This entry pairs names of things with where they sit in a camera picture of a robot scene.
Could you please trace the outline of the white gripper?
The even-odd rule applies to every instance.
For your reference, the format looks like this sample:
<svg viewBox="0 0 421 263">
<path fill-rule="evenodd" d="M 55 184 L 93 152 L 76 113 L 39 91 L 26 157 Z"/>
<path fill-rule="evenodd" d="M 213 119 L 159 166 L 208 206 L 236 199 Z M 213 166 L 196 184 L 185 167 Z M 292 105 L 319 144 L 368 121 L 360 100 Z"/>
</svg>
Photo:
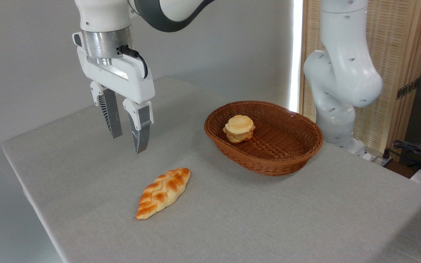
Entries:
<svg viewBox="0 0 421 263">
<path fill-rule="evenodd" d="M 109 65 L 98 64 L 87 55 L 82 33 L 76 32 L 72 40 L 84 74 L 92 80 L 90 89 L 95 106 L 101 108 L 107 128 L 113 139 L 122 136 L 116 94 L 126 97 L 122 102 L 128 113 L 130 128 L 137 154 L 145 151 L 154 123 L 150 100 L 155 95 L 151 71 L 145 78 L 143 62 L 128 55 L 112 58 Z"/>
</svg>

